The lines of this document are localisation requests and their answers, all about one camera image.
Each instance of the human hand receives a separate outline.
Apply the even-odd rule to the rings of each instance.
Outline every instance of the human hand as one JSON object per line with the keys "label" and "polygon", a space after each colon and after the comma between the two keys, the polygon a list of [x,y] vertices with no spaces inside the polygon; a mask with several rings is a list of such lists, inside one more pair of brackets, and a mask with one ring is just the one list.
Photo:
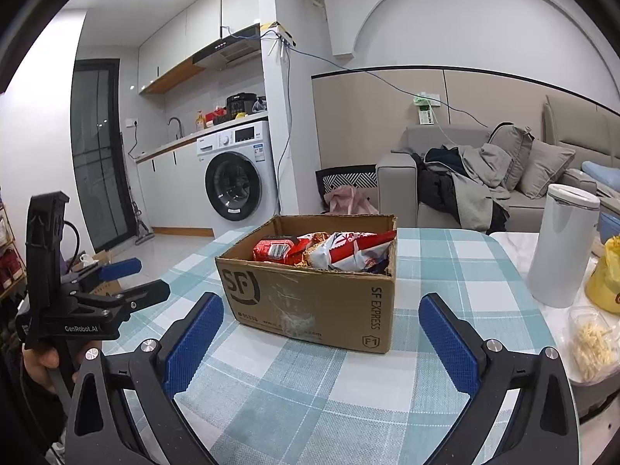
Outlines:
{"label": "human hand", "polygon": [[[86,343],[77,354],[76,361],[78,365],[82,364],[86,351],[91,348],[101,349],[101,344],[101,341],[89,341]],[[56,388],[54,387],[54,383],[52,383],[48,369],[58,369],[58,365],[60,364],[60,358],[56,348],[34,348],[27,350],[26,346],[22,344],[22,355],[24,357],[24,368],[26,368],[26,372],[28,372],[30,378],[50,393],[55,394]],[[73,382],[76,382],[78,380],[77,378],[78,374],[74,372]]]}

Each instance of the thermos lid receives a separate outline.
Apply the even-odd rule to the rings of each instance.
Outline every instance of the thermos lid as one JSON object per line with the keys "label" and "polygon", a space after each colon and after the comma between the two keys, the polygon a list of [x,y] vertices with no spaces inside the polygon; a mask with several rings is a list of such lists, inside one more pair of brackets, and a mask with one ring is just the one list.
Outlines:
{"label": "thermos lid", "polygon": [[601,206],[600,199],[594,194],[561,183],[552,183],[547,194],[561,203],[568,203],[579,208],[598,210]]}

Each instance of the yellow plastic bag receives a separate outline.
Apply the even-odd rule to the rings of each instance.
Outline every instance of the yellow plastic bag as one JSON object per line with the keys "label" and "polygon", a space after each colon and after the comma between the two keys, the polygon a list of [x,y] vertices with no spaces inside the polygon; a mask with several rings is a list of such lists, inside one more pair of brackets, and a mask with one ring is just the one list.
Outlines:
{"label": "yellow plastic bag", "polygon": [[620,236],[609,238],[590,276],[585,294],[601,309],[620,314]]}

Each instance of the white thermos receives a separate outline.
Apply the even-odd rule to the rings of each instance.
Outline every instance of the white thermos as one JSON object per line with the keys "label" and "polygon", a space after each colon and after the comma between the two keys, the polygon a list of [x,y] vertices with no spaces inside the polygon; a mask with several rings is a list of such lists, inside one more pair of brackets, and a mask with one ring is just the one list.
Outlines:
{"label": "white thermos", "polygon": [[568,185],[549,186],[542,226],[527,277],[534,298],[568,307],[577,295],[596,233],[600,200]]}

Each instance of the metal screw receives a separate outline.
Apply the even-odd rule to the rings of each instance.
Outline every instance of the metal screw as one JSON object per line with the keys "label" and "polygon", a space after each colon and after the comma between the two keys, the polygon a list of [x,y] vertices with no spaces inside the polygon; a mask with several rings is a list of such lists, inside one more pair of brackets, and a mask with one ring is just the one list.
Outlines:
{"label": "metal screw", "polygon": [[86,360],[95,360],[99,356],[99,350],[97,348],[91,348],[86,351]]}
{"label": "metal screw", "polygon": [[503,344],[501,344],[497,339],[489,339],[487,341],[487,348],[497,353],[503,349]]}
{"label": "metal screw", "polygon": [[555,360],[559,355],[555,348],[548,346],[544,349],[545,355],[547,355],[551,360]]}
{"label": "metal screw", "polygon": [[156,346],[157,346],[156,340],[147,339],[146,341],[142,341],[142,344],[140,344],[140,349],[148,353],[149,351],[153,351]]}

